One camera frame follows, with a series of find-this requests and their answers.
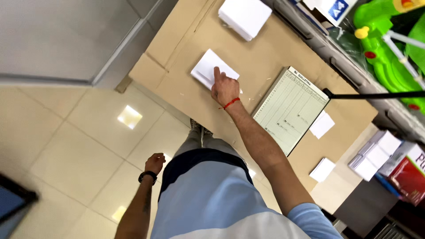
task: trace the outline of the green plastic toy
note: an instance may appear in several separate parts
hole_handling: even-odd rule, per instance
[[[392,28],[393,16],[424,6],[425,0],[373,0],[361,5],[354,14],[355,36],[361,39],[364,55],[373,65],[378,81],[390,92],[422,91],[412,73],[402,64],[407,58],[399,59],[382,37]],[[415,24],[409,37],[424,42],[425,15]],[[401,52],[409,56],[422,70],[425,69],[425,50],[410,44],[396,44]],[[403,98],[412,110],[425,115],[424,98]]]

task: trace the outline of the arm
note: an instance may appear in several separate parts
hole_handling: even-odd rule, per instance
[[[211,95],[224,106],[239,96],[239,82],[214,68],[215,84]],[[272,185],[273,193],[282,213],[287,216],[291,209],[304,203],[314,203],[312,197],[295,175],[288,159],[275,140],[245,110],[240,101],[225,109],[238,127],[245,147],[260,166]]]
[[[146,161],[144,169],[158,175],[164,163],[165,156],[163,153],[153,154]],[[145,175],[130,206],[128,206],[118,224],[115,239],[142,239],[147,237],[152,184],[153,177]]]

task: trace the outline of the black wristwatch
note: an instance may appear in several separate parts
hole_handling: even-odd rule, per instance
[[[146,172],[141,173],[140,176],[139,176],[139,183],[142,183],[143,176],[145,176],[145,175],[151,175],[153,177],[153,184],[152,184],[152,186],[154,186],[157,177],[156,177],[156,174],[154,172],[152,172],[152,171],[146,171]]]

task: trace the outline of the green toy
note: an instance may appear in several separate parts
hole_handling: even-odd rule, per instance
[[[409,33],[411,39],[406,40],[408,37],[390,31],[393,16],[424,5],[425,0],[373,0],[361,5],[354,14],[354,25],[357,28],[354,34],[361,39],[364,55],[373,65],[379,82],[390,92],[425,89],[421,73],[425,69],[425,50],[413,45],[419,44],[422,47],[425,40],[425,15]],[[394,44],[391,37],[401,41],[405,39],[409,44],[406,47],[403,44]],[[407,61],[407,57],[419,66],[419,73]],[[425,115],[424,98],[402,98],[401,101],[410,109],[420,110]]]

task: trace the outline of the stack of white paper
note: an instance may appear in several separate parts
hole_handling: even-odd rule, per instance
[[[400,144],[401,141],[389,131],[379,131],[360,149],[348,166],[369,181]]]
[[[334,125],[335,122],[332,120],[329,114],[325,111],[322,111],[317,117],[317,119],[310,126],[310,131],[313,133],[314,136],[320,139]]]
[[[211,90],[214,85],[214,67],[216,66],[220,68],[221,72],[225,72],[228,77],[235,80],[239,78],[239,74],[230,68],[211,49],[205,52],[190,74]]]
[[[335,164],[331,160],[328,158],[322,158],[319,164],[310,173],[310,177],[318,182],[323,182],[334,168]]]
[[[257,36],[271,14],[260,0],[226,0],[218,10],[218,17],[246,41]]]

